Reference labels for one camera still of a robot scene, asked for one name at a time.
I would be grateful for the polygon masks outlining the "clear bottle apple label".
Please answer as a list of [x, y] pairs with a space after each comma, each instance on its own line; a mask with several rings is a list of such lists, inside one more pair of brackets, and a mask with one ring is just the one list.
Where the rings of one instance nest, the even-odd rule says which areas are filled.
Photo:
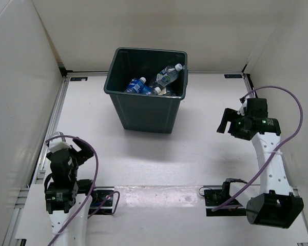
[[165, 87], [159, 93], [160, 96], [176, 96], [175, 92], [170, 87]]

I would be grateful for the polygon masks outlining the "clear bottle white blue label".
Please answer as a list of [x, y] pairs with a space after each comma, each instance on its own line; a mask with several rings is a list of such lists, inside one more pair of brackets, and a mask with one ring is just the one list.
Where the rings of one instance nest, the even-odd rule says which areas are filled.
[[179, 77], [182, 70], [183, 66], [181, 64], [168, 65], [157, 74], [156, 83], [161, 87], [166, 87]]

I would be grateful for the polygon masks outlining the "clear unlabelled plastic bottle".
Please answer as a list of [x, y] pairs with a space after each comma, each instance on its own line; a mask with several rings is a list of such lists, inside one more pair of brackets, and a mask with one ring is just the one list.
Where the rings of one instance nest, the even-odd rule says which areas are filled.
[[161, 88], [156, 84], [150, 85], [149, 88], [152, 95], [159, 95], [161, 93]]

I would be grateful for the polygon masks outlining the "clear bottle dark blue label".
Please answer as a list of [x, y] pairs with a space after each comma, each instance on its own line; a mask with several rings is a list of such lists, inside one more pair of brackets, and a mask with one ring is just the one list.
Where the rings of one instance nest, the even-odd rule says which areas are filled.
[[126, 93], [136, 93], [139, 94], [142, 92], [144, 85], [146, 83], [146, 78], [140, 77], [139, 79], [132, 79], [129, 85], [126, 87], [124, 92]]

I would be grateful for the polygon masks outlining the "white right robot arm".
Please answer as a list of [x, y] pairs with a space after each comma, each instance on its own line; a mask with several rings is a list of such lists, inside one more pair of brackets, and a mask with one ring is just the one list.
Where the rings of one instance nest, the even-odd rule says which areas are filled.
[[280, 151], [279, 121], [268, 117], [264, 98], [242, 98], [239, 110], [226, 108], [217, 129], [231, 136], [252, 142], [260, 180], [256, 192], [242, 179], [226, 179], [220, 192], [220, 202], [213, 210], [232, 208], [237, 201], [246, 209], [250, 224], [288, 229], [304, 208], [302, 198], [294, 195], [286, 177]]

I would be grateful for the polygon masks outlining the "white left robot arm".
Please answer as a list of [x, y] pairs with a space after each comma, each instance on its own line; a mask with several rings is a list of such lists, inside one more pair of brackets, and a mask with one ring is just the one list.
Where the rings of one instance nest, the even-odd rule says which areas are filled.
[[73, 142], [80, 150], [63, 136], [48, 140], [46, 157], [51, 172], [45, 179], [44, 193], [53, 234], [49, 245], [85, 245], [89, 208], [98, 198], [92, 179], [78, 179], [79, 167], [94, 152], [79, 139]]

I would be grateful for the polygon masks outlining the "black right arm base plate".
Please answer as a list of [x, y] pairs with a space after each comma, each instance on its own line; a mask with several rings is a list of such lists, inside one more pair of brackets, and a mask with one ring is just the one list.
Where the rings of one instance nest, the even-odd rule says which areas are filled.
[[199, 196], [204, 198], [207, 217], [239, 217], [246, 216], [246, 209], [240, 205], [237, 200], [233, 200], [229, 206], [231, 208], [220, 209], [213, 212], [212, 208], [217, 207], [230, 198], [225, 195], [222, 189], [212, 189], [208, 186], [202, 186], [199, 189]]

